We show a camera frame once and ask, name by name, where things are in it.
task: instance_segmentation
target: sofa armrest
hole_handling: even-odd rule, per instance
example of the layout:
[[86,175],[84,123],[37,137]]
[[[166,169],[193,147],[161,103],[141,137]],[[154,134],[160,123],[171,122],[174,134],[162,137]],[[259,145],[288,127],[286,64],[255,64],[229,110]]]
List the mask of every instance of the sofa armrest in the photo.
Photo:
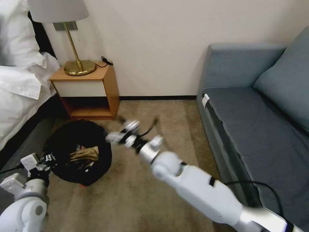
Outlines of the sofa armrest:
[[274,43],[209,45],[199,94],[204,88],[253,86],[285,49]]

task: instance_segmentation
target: black duffel bag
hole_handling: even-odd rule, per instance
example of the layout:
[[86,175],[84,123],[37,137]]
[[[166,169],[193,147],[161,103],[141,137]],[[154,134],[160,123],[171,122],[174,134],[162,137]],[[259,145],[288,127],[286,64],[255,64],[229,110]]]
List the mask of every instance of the black duffel bag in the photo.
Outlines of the black duffel bag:
[[43,152],[59,178],[89,186],[110,168],[112,151],[106,136],[105,129],[94,122],[72,121],[51,135]]

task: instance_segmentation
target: nightstand shelf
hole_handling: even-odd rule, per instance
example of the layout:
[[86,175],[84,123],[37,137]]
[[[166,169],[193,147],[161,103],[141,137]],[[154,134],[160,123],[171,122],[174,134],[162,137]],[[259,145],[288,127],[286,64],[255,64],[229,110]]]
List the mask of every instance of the nightstand shelf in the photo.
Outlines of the nightstand shelf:
[[119,92],[113,66],[97,67],[96,71],[84,76],[68,76],[62,67],[50,80],[71,120],[115,119]]

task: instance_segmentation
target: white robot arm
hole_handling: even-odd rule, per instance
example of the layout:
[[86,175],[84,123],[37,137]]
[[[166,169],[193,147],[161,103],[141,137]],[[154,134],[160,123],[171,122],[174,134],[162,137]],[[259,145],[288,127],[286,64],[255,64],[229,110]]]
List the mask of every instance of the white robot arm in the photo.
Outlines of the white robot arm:
[[242,205],[233,192],[202,169],[185,164],[174,152],[159,153],[163,138],[151,141],[138,133],[138,121],[125,122],[121,132],[107,141],[133,147],[150,165],[154,176],[173,187],[178,195],[214,222],[228,224],[238,232],[301,232],[302,230],[266,208]]
[[0,184],[15,199],[0,215],[0,232],[41,232],[47,221],[49,171],[38,163],[34,153],[21,162],[32,179],[27,181],[21,174],[14,173]]

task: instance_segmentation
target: white wall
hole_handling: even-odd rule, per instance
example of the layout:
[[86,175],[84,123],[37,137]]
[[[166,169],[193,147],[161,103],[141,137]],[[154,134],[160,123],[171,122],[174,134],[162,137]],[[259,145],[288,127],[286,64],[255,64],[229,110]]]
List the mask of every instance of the white wall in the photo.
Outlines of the white wall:
[[[308,0],[85,0],[72,32],[82,59],[115,64],[120,95],[195,95],[210,43],[290,42],[309,24]],[[45,29],[58,59],[65,32]]]

